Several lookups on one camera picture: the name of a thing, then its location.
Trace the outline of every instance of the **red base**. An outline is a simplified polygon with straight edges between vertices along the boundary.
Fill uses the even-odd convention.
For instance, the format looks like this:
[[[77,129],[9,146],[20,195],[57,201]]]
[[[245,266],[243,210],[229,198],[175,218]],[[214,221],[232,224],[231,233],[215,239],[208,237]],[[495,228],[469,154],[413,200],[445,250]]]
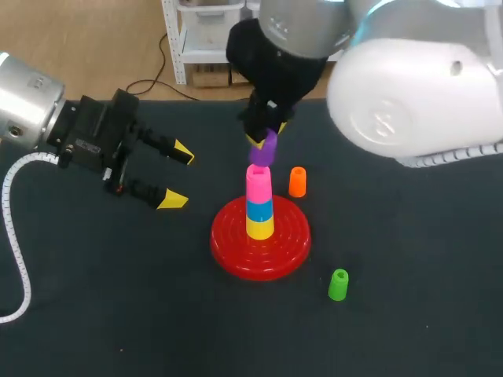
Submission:
[[[229,273],[248,280],[286,276],[306,260],[311,247],[309,224],[290,200],[274,196],[274,234],[264,241],[246,234],[246,198],[223,207],[211,227],[211,251]]]

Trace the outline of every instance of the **silver cylinder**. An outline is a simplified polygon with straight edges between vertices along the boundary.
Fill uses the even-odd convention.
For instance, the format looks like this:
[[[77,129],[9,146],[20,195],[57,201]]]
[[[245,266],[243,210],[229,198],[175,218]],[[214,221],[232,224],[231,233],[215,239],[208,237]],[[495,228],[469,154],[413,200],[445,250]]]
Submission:
[[[346,3],[329,0],[262,1],[259,23],[274,45],[310,59],[335,53],[353,26]]]
[[[0,52],[0,138],[35,148],[63,93],[61,82]]]

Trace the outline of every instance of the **yellow fingertip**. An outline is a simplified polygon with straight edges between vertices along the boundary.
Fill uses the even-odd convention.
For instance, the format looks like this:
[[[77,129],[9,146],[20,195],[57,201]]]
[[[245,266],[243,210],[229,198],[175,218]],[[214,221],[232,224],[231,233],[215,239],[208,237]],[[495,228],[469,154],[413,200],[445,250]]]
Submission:
[[[280,130],[278,131],[278,135],[281,133],[281,131],[286,127],[286,122],[283,122],[280,126]]]
[[[248,135],[246,135],[246,137],[248,138],[248,141],[250,141],[250,143],[252,143],[255,147],[257,147],[258,149],[262,149],[262,147],[264,146],[264,140],[260,141],[259,143],[257,143],[255,140],[253,140],[251,137],[249,137]]]
[[[166,188],[166,196],[164,197],[164,200],[161,202],[161,204],[157,207],[158,210],[165,210],[169,208],[182,208],[185,206],[185,203],[189,198],[177,194],[174,191],[171,191],[170,189]]]
[[[192,156],[192,159],[190,159],[190,161],[187,163],[187,165],[190,165],[190,163],[194,160],[195,155],[190,150],[188,150],[184,146],[184,144],[182,144],[180,141],[178,141],[178,139],[176,139],[176,141],[174,142],[174,148],[177,149],[177,150],[179,150],[179,151],[182,151],[184,153],[187,153],[190,156]]]

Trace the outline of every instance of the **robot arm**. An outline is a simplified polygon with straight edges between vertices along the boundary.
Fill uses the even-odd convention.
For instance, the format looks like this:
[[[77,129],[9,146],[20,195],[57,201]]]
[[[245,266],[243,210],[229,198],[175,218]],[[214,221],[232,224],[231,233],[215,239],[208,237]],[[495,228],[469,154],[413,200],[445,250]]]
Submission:
[[[233,54],[237,41],[229,39],[229,61],[255,85],[252,98],[278,104],[282,90],[290,96],[282,104],[289,110],[282,122],[314,87],[326,58],[346,48],[350,33],[351,44],[332,73],[328,92],[330,114],[350,141],[412,167],[503,152],[503,11],[494,1],[312,1],[311,11],[303,12],[304,3],[288,2],[287,7],[283,1],[264,0],[259,22],[246,21],[254,30],[247,36],[260,45],[266,40],[277,56],[256,53],[251,44],[244,60]],[[323,6],[322,14],[312,10]],[[238,24],[233,34],[237,39],[245,33]],[[303,66],[292,69],[287,58]],[[280,74],[268,76],[264,85],[264,76],[276,71]],[[286,71],[290,78],[284,86],[276,79]],[[277,130],[279,120],[254,119],[255,102],[244,125],[248,136],[259,141],[262,135],[253,137],[250,130]]]
[[[106,191],[126,193],[155,208],[182,207],[180,196],[126,175],[138,141],[185,165],[193,154],[174,137],[156,134],[137,116],[138,99],[117,90],[110,104],[83,96],[65,100],[64,86],[0,52],[0,138],[26,149],[55,148],[58,166],[76,163],[102,176]]]

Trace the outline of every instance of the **black end effector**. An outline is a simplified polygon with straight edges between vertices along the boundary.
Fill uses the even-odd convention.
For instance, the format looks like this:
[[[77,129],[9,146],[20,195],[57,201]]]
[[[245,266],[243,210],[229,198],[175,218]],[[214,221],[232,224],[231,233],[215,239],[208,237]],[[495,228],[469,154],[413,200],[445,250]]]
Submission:
[[[328,58],[306,59],[278,49],[257,19],[242,20],[230,30],[227,60],[254,87],[240,118],[246,134],[259,143],[267,129],[278,132],[293,108],[318,83]]]
[[[56,147],[60,167],[77,163],[102,174],[107,192],[116,196],[128,193],[158,207],[166,199],[165,188],[126,176],[127,160],[137,141],[186,165],[194,156],[176,138],[144,127],[137,120],[138,105],[139,100],[123,90],[116,91],[110,104],[86,96],[79,103],[66,101],[47,143]]]

